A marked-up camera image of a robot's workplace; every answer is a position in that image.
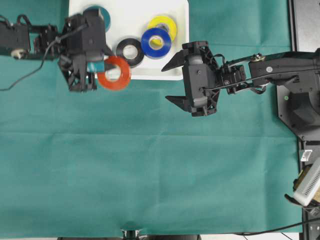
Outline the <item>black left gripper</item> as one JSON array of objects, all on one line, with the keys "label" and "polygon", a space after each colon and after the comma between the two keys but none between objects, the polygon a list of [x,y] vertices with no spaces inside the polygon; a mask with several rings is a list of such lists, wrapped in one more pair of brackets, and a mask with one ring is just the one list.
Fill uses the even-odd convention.
[{"label": "black left gripper", "polygon": [[106,44],[105,21],[98,8],[85,10],[65,19],[58,66],[71,92],[96,90],[93,73],[103,73],[116,68],[105,63],[107,53],[113,56]]}]

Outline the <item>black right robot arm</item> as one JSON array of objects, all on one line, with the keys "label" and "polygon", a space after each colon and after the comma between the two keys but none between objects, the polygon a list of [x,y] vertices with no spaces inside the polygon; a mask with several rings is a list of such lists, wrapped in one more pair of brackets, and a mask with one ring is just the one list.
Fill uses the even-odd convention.
[{"label": "black right robot arm", "polygon": [[166,72],[182,69],[184,96],[166,99],[193,117],[215,114],[220,92],[229,95],[250,90],[263,94],[268,84],[284,86],[294,94],[320,89],[320,51],[286,51],[227,61],[221,53],[213,54],[207,41],[184,43],[162,68]]}]

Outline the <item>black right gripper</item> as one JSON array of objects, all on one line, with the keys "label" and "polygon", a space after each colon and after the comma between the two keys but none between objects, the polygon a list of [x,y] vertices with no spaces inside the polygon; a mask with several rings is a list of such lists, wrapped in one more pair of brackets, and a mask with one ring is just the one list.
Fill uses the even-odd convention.
[{"label": "black right gripper", "polygon": [[214,90],[219,66],[207,41],[184,43],[161,69],[166,72],[182,67],[185,96],[165,98],[193,117],[205,117],[217,112],[220,90]]}]

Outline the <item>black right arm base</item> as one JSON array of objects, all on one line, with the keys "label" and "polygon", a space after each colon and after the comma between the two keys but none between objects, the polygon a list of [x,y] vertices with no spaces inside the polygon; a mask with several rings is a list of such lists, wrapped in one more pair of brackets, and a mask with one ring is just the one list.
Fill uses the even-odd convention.
[{"label": "black right arm base", "polygon": [[[315,52],[320,47],[320,2],[289,0],[291,49]],[[296,135],[300,150],[320,145],[320,91],[291,93],[276,88],[279,119]]]}]

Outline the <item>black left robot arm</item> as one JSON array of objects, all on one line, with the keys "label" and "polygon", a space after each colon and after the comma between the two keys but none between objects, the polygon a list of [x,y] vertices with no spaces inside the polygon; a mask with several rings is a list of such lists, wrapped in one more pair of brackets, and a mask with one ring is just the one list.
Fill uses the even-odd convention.
[{"label": "black left robot arm", "polygon": [[65,19],[62,32],[55,25],[33,25],[21,14],[16,23],[0,21],[0,54],[16,60],[58,60],[69,91],[97,89],[95,74],[88,64],[114,53],[106,43],[105,20],[99,8],[91,8]]}]

